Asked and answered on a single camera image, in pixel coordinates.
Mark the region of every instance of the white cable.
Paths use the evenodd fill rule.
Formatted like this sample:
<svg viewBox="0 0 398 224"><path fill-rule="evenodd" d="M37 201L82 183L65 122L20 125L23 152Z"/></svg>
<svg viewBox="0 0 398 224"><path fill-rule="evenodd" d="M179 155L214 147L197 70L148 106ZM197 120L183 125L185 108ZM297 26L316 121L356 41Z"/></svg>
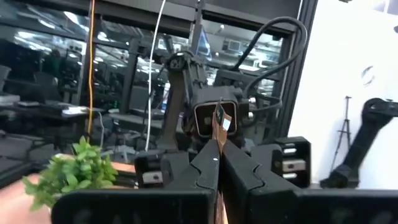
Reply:
<svg viewBox="0 0 398 224"><path fill-rule="evenodd" d="M150 49L150 55L149 55L149 74L148 74L148 95L151 94L151 85L152 85L152 58L154 56L154 50L155 50L155 43L156 43L156 36L157 36L157 30L159 28L159 24L160 24L160 18L162 17L162 12L163 12L163 8L164 5L166 3L166 0L163 0L162 5L160 7L160 11L159 11L159 16L157 17L157 22L156 22L156 26L155 26L155 32L154 32L154 39L152 41L152 48ZM149 148L149 137L150 137L150 122L151 122L151 111L150 111L150 102L151 102L151 98L149 97L148 99L148 132L147 132L147 141L145 143L145 151L148 151Z"/></svg>
<svg viewBox="0 0 398 224"><path fill-rule="evenodd" d="M103 121L102 121L102 114L101 114L101 112L98 112L98 114L99 114L99 121L100 121L100 123L101 123L101 128L102 128L102 131L101 131L101 144L99 145L101 148L104 146L104 132L105 132L105 127L104 127L104 123L103 123Z"/></svg>

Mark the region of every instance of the tripod stand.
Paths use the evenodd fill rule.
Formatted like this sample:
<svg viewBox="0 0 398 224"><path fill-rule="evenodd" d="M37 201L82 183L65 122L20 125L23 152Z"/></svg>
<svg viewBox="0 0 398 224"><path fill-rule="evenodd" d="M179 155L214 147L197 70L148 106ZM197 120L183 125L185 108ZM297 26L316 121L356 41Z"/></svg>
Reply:
<svg viewBox="0 0 398 224"><path fill-rule="evenodd" d="M350 96L346 96L345 119L344 119L344 122L343 122L343 127L341 128L341 130L338 131L338 132L340 132L340 136L339 136L339 140L338 140L338 143L337 143L335 156L333 157L333 162L331 163L330 172L332 172L333 169L334 169L335 162L336 162L336 157L337 157L338 151L340 149L341 142L343 140L343 135L344 134L347 134L347 149L349 149L350 144L351 144L351 131L350 131L350 128L349 128L349 119L348 119L348 103L349 103L349 99L351 99L351 97Z"/></svg>

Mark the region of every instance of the orange cable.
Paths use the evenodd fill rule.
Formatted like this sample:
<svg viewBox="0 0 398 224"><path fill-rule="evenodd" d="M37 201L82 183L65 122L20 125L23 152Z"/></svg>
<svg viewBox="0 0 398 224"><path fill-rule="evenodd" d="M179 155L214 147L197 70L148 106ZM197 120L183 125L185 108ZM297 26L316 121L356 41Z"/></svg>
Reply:
<svg viewBox="0 0 398 224"><path fill-rule="evenodd" d="M91 0L91 18L90 18L90 36L88 39L89 50L90 50L90 69L88 72L88 88L89 88L89 96L90 96L90 108L88 112L88 128L87 128L87 142L90 142L90 134L93 125L93 30L94 30L94 15L95 15L95 0Z"/></svg>

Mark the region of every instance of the artificial plant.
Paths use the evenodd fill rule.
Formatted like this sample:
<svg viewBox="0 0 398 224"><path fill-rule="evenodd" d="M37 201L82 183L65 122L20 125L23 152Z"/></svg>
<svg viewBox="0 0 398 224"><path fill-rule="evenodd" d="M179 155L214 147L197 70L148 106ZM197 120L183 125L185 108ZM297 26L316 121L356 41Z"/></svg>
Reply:
<svg viewBox="0 0 398 224"><path fill-rule="evenodd" d="M53 156L46 169L40 172L38 184L27 177L22 181L25 192L34 196L30 210L43 205L52 208L55 202L66 193L77 189L103 189L113 185L115 175L109 156L101 158L101 148L91 146L82 137L79 144L73 144L73 157Z"/></svg>

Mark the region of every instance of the white wall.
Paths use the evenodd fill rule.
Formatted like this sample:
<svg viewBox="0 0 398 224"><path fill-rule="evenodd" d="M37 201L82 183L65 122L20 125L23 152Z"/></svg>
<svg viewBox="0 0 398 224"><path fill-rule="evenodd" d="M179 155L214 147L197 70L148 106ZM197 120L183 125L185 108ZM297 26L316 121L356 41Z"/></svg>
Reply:
<svg viewBox="0 0 398 224"><path fill-rule="evenodd" d="M338 142L345 96L350 100L351 138L361 124L363 103L374 97L398 101L398 17L339 1L319 1L289 136L312 144L312 182L328 176ZM373 65L374 81L361 72ZM398 118L379 133L360 170L362 189L398 189L394 172ZM343 139L336 165L347 152Z"/></svg>

